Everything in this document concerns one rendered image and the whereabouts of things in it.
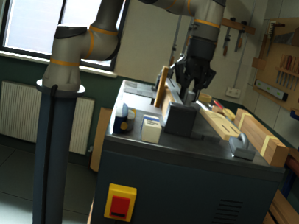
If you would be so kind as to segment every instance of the tiled floor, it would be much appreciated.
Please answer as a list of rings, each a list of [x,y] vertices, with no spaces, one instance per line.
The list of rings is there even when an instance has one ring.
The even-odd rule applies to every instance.
[[[32,224],[35,155],[0,145],[0,223]],[[96,173],[68,164],[63,224],[87,223]]]

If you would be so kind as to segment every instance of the orange stripe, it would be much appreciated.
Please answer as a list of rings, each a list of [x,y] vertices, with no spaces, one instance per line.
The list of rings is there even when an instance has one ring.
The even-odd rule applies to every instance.
[[[195,19],[194,22],[201,23],[201,24],[207,24],[207,25],[209,25],[209,26],[213,26],[213,27],[216,27],[216,28],[220,28],[220,25],[213,24],[213,23],[211,23],[211,22],[207,22],[207,21],[204,21],[204,20],[201,20],[201,19]]]
[[[57,65],[61,65],[61,66],[71,66],[71,67],[79,67],[80,66],[80,63],[66,62],[66,61],[56,60],[53,58],[50,58],[50,62],[57,64]]]
[[[169,7],[165,8],[165,10],[168,10],[168,9],[170,9],[171,7],[173,7],[173,6],[175,5],[175,2],[177,2],[177,0],[175,0],[175,1],[172,3],[172,5],[171,5],[171,6],[169,6]]]
[[[88,30],[89,34],[91,35],[91,45],[89,47],[89,51],[86,55],[86,57],[84,57],[84,59],[88,59],[89,56],[91,56],[92,50],[94,49],[94,34],[92,33],[92,31]]]
[[[192,17],[194,17],[194,15],[192,15],[191,10],[190,10],[190,1],[191,1],[191,0],[188,0],[188,11],[189,11],[189,14],[190,14]]]
[[[111,31],[103,30],[103,29],[100,29],[100,28],[92,27],[92,26],[90,26],[89,29],[91,29],[95,32],[100,32],[100,33],[108,34],[108,35],[111,35],[111,36],[117,36],[117,34],[118,34],[118,32],[111,32]]]

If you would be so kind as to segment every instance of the beige wall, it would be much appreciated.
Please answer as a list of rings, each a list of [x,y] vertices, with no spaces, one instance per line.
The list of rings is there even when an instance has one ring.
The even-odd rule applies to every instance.
[[[236,17],[238,22],[249,21],[253,2],[254,0],[227,1],[224,17]],[[257,1],[252,23],[252,26],[256,28],[256,34],[249,36],[236,86],[243,90],[241,98],[234,99],[225,96],[227,87],[234,84],[242,54],[242,49],[234,52],[238,31],[232,29],[228,55],[223,57],[222,46],[227,27],[221,27],[218,47],[211,64],[212,69],[217,71],[217,75],[210,87],[203,92],[216,98],[242,103],[247,81],[251,74],[252,59],[255,56],[258,38],[262,31],[266,7],[267,0]],[[131,0],[115,72],[120,76],[150,83],[155,82],[162,66],[169,62],[177,20],[178,15],[167,13],[165,10],[143,4],[137,0]],[[178,59],[183,48],[189,22],[190,18],[183,16],[177,40],[176,59]]]
[[[266,15],[264,18],[263,33],[259,39],[259,49],[261,48],[262,36],[267,31],[271,18],[293,18],[299,17],[299,1],[297,0],[269,0]],[[299,147],[299,121],[290,117],[290,112],[280,107],[273,101],[258,94],[253,90],[257,69],[253,69],[247,84],[247,90],[243,105],[257,117],[263,120],[267,125],[274,129],[293,147]]]

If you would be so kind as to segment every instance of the radiator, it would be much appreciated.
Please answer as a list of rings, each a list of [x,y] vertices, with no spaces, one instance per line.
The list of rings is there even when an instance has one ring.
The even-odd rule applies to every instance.
[[[36,143],[41,92],[35,86],[2,82],[0,134]],[[77,99],[69,151],[86,154],[94,99]]]

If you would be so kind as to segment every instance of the white box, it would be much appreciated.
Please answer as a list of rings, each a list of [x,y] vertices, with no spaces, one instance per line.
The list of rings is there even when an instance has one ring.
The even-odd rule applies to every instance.
[[[162,127],[158,117],[144,115],[141,123],[141,140],[158,143]]]

